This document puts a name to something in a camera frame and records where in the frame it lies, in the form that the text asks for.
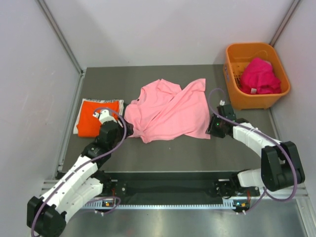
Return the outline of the light pink t shirt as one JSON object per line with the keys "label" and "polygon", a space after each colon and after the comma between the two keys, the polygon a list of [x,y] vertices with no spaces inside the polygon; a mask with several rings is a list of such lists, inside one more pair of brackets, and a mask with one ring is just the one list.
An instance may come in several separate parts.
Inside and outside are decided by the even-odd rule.
{"label": "light pink t shirt", "polygon": [[205,89],[205,79],[194,80],[185,88],[164,79],[143,86],[124,113],[125,120],[133,125],[132,137],[144,143],[181,135],[210,139],[206,133],[210,113]]}

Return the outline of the magenta t shirt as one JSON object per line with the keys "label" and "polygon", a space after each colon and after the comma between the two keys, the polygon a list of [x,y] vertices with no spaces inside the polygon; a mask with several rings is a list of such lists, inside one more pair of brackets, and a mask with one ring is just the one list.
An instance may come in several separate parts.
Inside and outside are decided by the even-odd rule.
{"label": "magenta t shirt", "polygon": [[254,58],[240,77],[240,90],[246,94],[279,94],[281,81],[270,62]]}

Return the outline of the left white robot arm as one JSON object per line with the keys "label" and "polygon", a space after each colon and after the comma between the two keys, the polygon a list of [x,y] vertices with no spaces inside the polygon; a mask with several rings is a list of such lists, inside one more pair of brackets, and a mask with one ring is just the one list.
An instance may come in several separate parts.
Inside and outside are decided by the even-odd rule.
{"label": "left white robot arm", "polygon": [[27,203],[27,226],[33,237],[58,237],[70,219],[98,195],[112,190],[100,170],[123,141],[133,134],[133,125],[124,119],[106,121],[99,134],[79,155],[70,170],[41,197]]}

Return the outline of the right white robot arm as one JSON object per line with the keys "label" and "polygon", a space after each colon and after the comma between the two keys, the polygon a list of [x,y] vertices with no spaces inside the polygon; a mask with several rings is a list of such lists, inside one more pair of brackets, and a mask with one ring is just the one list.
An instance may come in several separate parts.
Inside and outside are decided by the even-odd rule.
{"label": "right white robot arm", "polygon": [[220,101],[213,112],[207,134],[230,136],[243,143],[261,159],[259,169],[240,171],[232,177],[231,191],[243,195],[249,187],[278,191],[303,183],[306,179],[297,146],[273,139],[243,118],[237,118],[231,104]]}

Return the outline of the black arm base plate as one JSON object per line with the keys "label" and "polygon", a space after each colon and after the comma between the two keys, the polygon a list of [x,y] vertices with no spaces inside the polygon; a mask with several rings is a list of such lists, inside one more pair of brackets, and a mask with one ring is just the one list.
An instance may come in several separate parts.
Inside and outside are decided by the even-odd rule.
{"label": "black arm base plate", "polygon": [[225,199],[257,197],[257,187],[271,192],[293,185],[289,168],[262,168],[200,172],[110,172],[96,171],[88,178],[75,175],[55,196],[74,197],[80,190],[88,198],[116,196],[122,205],[223,204]]}

